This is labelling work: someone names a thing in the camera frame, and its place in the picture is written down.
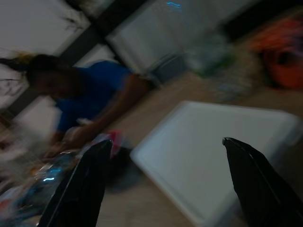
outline wall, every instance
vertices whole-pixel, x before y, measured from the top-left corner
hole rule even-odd
[[[68,8],[58,0],[2,0],[0,57],[10,56],[12,51],[52,54],[63,42],[73,40],[78,34],[66,30],[67,24],[59,18],[65,16],[66,9]],[[19,76],[0,67],[0,78]],[[14,98],[0,96],[0,107],[6,106]],[[51,105],[51,100],[39,98],[18,117],[18,120],[45,138],[58,114]]]

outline wooden table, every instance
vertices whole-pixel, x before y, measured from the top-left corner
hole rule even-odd
[[[117,121],[112,128],[123,130],[136,146],[180,102],[184,100],[213,102],[211,95],[204,91],[204,87],[199,77],[187,73],[166,87],[152,92],[130,113]],[[303,93],[301,92],[277,92],[263,87],[233,104],[281,109],[303,117]],[[297,172],[297,167],[301,166],[300,163],[303,163],[303,155],[296,156],[296,163],[292,162],[293,167],[291,170],[288,169],[288,172]],[[144,178],[137,186],[124,193],[105,196],[97,226],[187,227],[192,224],[149,179]],[[241,218],[235,218],[233,226],[246,225]]]

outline person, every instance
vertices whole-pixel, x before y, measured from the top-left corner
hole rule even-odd
[[[101,61],[76,68],[44,54],[29,63],[26,79],[40,95],[55,99],[62,112],[48,157],[82,148],[150,91],[148,81],[118,63]],[[67,130],[78,126],[79,119],[92,123],[80,127],[70,141],[63,143]]]

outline white tray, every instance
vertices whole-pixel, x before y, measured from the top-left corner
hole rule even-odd
[[[196,226],[215,226],[237,201],[222,139],[248,143],[274,162],[300,122],[282,111],[184,102],[132,159]]]

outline orange object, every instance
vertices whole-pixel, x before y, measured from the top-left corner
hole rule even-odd
[[[284,88],[303,88],[303,18],[278,21],[257,35],[252,49],[261,53],[270,77]]]

